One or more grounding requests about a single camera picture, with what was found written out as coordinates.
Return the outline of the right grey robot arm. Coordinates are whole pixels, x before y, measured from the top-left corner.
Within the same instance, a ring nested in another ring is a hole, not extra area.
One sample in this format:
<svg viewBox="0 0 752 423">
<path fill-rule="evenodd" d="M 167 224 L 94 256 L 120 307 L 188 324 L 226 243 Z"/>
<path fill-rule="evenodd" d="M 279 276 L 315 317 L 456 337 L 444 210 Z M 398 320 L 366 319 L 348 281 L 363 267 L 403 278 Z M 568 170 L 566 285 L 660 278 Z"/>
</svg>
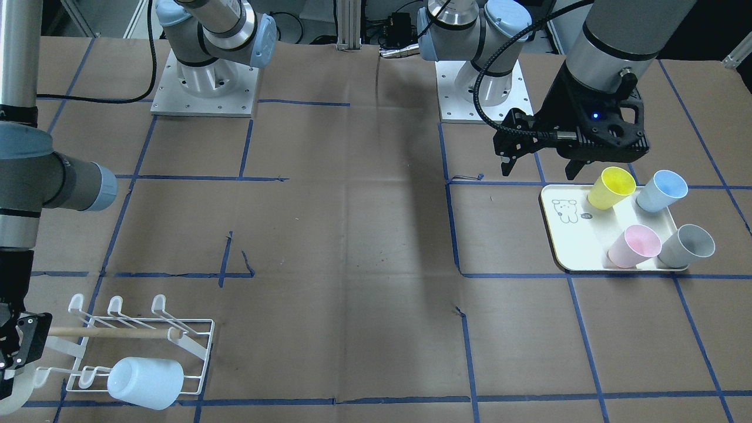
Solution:
<svg viewBox="0 0 752 423">
<path fill-rule="evenodd" d="M 272 16 L 247 1 L 150 1 L 177 61 L 188 70 L 190 93 L 198 70 L 220 61 L 261 69 L 277 42 Z M 118 194 L 113 172 L 53 149 L 38 128 L 37 78 L 43 3 L 2 2 L 2 406 L 27 401 L 52 316 L 29 314 L 24 303 L 43 209 L 98 212 Z"/>
</svg>

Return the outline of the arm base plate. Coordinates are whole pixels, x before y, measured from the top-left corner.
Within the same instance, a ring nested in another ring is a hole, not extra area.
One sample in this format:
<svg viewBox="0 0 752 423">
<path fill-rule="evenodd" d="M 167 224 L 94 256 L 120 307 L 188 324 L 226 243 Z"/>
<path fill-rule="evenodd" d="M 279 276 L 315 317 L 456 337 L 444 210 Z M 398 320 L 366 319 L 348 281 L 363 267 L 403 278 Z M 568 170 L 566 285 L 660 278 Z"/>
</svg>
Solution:
<svg viewBox="0 0 752 423">
<path fill-rule="evenodd" d="M 441 122 L 481 124 L 473 104 L 471 89 L 478 73 L 465 61 L 439 61 L 435 63 Z M 523 72 L 516 62 L 511 74 L 502 77 L 486 76 L 479 90 L 479 102 L 486 115 L 501 123 L 511 108 L 529 115 L 534 113 Z"/>
<path fill-rule="evenodd" d="M 252 118 L 260 74 L 260 69 L 223 59 L 190 67 L 171 51 L 150 111 L 170 117 Z"/>
</svg>

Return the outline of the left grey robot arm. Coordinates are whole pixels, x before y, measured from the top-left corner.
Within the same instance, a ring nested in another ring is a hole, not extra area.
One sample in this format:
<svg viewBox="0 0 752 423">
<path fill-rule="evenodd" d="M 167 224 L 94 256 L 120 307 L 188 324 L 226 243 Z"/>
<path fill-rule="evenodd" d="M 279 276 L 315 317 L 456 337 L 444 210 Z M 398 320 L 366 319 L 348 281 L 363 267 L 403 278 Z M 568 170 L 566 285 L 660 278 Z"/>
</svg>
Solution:
<svg viewBox="0 0 752 423">
<path fill-rule="evenodd" d="M 492 141 L 504 176 L 521 156 L 554 148 L 568 160 L 566 177 L 573 180 L 593 162 L 632 163 L 649 152 L 637 83 L 694 5 L 579 1 L 534 21 L 515 1 L 427 1 L 417 12 L 417 36 L 425 60 L 466 62 L 463 88 L 479 118 L 496 129 Z M 585 6 L 590 10 L 542 107 L 534 115 L 511 108 L 501 122 L 487 115 L 485 80 L 510 78 L 530 33 Z"/>
</svg>

